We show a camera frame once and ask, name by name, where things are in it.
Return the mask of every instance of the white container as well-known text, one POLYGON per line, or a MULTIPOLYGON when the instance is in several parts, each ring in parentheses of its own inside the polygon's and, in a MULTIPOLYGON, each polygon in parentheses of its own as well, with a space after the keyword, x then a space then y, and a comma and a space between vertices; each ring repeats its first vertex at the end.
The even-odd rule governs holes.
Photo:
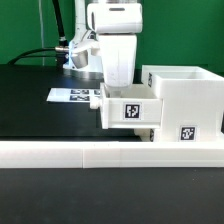
MULTIPOLYGON (((91 102, 91 108, 97 108, 96 104, 91 102)), ((132 85, 122 98, 108 98, 105 86, 101 84, 98 106, 103 129, 160 127, 162 100, 156 99, 144 85, 132 85)))
POLYGON ((223 138, 224 79, 199 67, 143 66, 142 82, 163 100, 154 141, 223 138))

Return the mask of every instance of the green wall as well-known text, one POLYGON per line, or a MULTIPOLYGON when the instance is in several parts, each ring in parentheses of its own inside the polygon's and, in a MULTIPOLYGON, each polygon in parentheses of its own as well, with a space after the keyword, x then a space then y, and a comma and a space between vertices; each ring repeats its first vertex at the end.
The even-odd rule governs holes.
MULTIPOLYGON (((74 33, 74 2, 60 0, 65 32, 74 33)), ((41 47, 38 0, 1 1, 0 63, 41 47)), ((58 44, 51 0, 42 0, 45 46, 58 44)), ((224 72, 223 0, 144 0, 143 32, 138 34, 136 68, 150 65, 199 65, 224 72)), ((20 63, 41 64, 26 59, 20 63)))

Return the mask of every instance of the wire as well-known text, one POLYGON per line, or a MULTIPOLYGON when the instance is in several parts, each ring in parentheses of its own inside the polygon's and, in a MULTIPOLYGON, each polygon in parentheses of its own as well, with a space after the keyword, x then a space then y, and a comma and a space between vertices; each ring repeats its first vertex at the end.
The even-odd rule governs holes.
POLYGON ((57 26, 58 26, 59 45, 65 47, 65 46, 68 46, 68 41, 66 40, 66 37, 65 37, 60 5, 59 5, 58 0, 52 0, 52 3, 54 6, 55 17, 56 17, 56 22, 57 22, 57 26))
POLYGON ((54 47, 39 48, 39 49, 27 51, 27 52, 24 52, 24 53, 20 54, 19 56, 13 58, 7 64, 14 65, 18 60, 20 60, 21 58, 25 58, 26 56, 28 56, 30 54, 34 54, 34 53, 38 53, 38 52, 46 52, 46 51, 55 51, 55 48, 54 47))
POLYGON ((39 2, 39 15, 40 15, 40 31, 41 31, 41 46, 44 48, 44 23, 43 23, 43 10, 42 10, 42 0, 38 0, 39 2))

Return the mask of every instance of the white box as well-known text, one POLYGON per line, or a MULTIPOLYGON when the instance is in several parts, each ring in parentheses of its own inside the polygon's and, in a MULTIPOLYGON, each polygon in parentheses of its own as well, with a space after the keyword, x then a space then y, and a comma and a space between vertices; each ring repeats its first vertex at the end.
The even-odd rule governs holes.
POLYGON ((156 98, 163 100, 161 126, 155 129, 155 141, 222 138, 222 77, 199 67, 143 66, 142 82, 156 98))

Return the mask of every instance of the white platform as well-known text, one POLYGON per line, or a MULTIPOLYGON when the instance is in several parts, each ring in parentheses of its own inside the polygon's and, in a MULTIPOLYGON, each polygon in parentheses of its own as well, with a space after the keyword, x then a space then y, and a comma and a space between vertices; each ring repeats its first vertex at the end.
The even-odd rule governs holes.
POLYGON ((0 168, 224 167, 224 141, 0 142, 0 168))

